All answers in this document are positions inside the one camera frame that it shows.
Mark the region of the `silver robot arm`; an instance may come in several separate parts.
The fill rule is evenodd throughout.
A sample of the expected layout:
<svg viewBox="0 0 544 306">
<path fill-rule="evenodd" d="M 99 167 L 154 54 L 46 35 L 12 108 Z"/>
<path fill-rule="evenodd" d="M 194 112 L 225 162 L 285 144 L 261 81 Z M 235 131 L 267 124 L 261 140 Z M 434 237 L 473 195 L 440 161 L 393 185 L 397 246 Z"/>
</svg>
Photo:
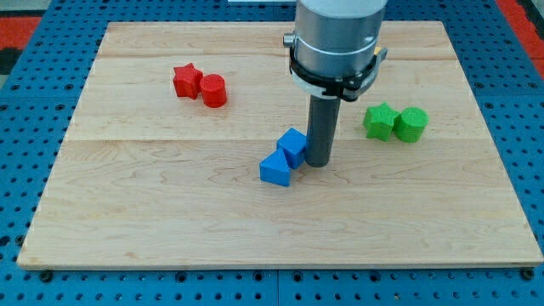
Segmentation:
<svg viewBox="0 0 544 306">
<path fill-rule="evenodd" d="M 376 50 L 387 0 L 297 0 L 284 35 L 292 80 L 320 99 L 357 100 L 377 78 Z"/>
</svg>

